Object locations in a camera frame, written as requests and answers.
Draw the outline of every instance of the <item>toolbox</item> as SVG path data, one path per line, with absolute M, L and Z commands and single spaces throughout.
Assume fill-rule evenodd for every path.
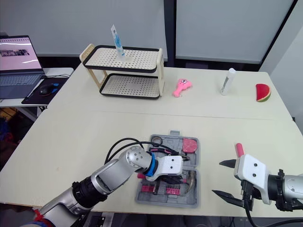
M 177 151 L 181 155 L 189 157 L 188 161 L 183 162 L 182 181 L 181 184 L 168 184 L 160 181 L 159 185 L 155 182 L 142 179 L 137 187 L 136 202 L 142 204 L 152 204 L 171 207 L 186 207 L 196 208 L 199 202 L 200 193 L 200 177 L 199 172 L 196 170 L 200 155 L 200 143 L 197 138 L 182 137 L 179 131 L 171 131 L 170 135 L 151 135 L 151 141 L 161 143 L 169 148 Z M 196 144 L 194 152 L 184 152 L 187 148 L 188 142 Z M 160 152 L 153 152 L 155 157 L 163 157 L 166 154 Z M 154 187 L 159 187 L 157 194 L 153 194 Z

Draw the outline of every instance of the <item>blue ring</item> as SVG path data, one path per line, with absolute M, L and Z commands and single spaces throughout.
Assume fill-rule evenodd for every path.
M 152 153 L 151 154 L 151 168 L 150 170 L 147 172 L 147 174 L 145 174 L 145 176 L 153 176 L 153 170 L 155 169 L 156 166 L 156 160 L 155 160 L 155 155 Z

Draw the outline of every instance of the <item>pink toy fish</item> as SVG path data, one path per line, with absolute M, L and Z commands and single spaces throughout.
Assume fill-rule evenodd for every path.
M 172 93 L 174 97 L 180 97 L 182 90 L 185 90 L 192 86 L 192 83 L 187 79 L 179 79 L 177 84 L 177 89 Z

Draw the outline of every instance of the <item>laptop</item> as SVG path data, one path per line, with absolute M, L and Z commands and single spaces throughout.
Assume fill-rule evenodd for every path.
M 0 38 L 0 99 L 27 97 L 43 75 L 27 35 Z

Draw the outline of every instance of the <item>white table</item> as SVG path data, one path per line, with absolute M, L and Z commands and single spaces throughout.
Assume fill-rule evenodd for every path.
M 73 72 L 73 68 L 43 68 L 44 73 L 46 76 L 57 76 L 62 74 L 71 75 Z M 31 111 L 26 109 L 26 107 L 37 107 L 37 106 L 47 106 L 46 104 L 22 104 L 24 98 L 12 98 L 12 99 L 2 99 L 0 101 L 0 107 L 15 107 L 17 108 L 21 113 L 23 113 L 26 117 L 31 119 L 32 121 L 35 121 L 37 119 L 37 116 L 34 115 Z
M 197 137 L 201 155 L 200 205 L 196 209 L 137 204 L 138 179 L 129 181 L 94 210 L 155 214 L 245 216 L 244 209 L 224 202 L 211 190 L 240 198 L 240 181 L 219 162 L 235 158 L 234 144 L 266 163 L 273 174 L 302 173 L 303 137 L 292 121 L 268 74 L 239 72 L 228 96 L 218 92 L 225 71 L 165 68 L 164 96 L 158 100 L 102 96 L 80 65 L 43 111 L 0 172 L 0 201 L 43 206 L 100 168 L 117 140 L 147 140 L 152 134 L 180 130 Z M 179 78 L 194 87 L 181 98 L 171 93 Z M 266 83 L 272 96 L 255 101 L 255 84 Z M 302 211 L 280 212 L 255 200 L 255 217 L 301 217 Z
M 200 205 L 196 209 L 137 204 L 134 200 L 139 179 L 134 174 L 94 210 L 128 213 L 245 216 L 243 208 L 224 202 L 211 190 L 222 190 L 240 198 L 240 181 L 233 170 L 220 166 L 235 158 L 234 144 L 266 163 L 273 174 L 302 173 L 303 137 L 292 121 L 205 118 L 141 113 L 86 111 L 79 108 L 47 109 L 42 112 L 0 172 L 0 201 L 43 206 L 81 181 L 105 160 L 117 140 L 180 130 L 183 136 L 197 137 L 201 143 L 198 171 L 201 178 Z M 302 217 L 303 211 L 280 212 L 255 200 L 255 217 Z
M 95 71 L 101 78 L 102 71 Z M 130 99 L 103 96 L 93 79 L 80 66 L 56 97 L 49 108 L 113 111 L 126 113 L 164 114 L 178 116 L 228 117 L 243 119 L 290 120 L 292 118 L 266 72 L 238 71 L 227 96 L 219 92 L 227 71 L 164 68 L 164 94 L 157 100 Z M 193 87 L 175 98 L 172 92 L 177 80 L 186 78 Z M 271 97 L 264 103 L 256 102 L 257 83 L 271 87 Z

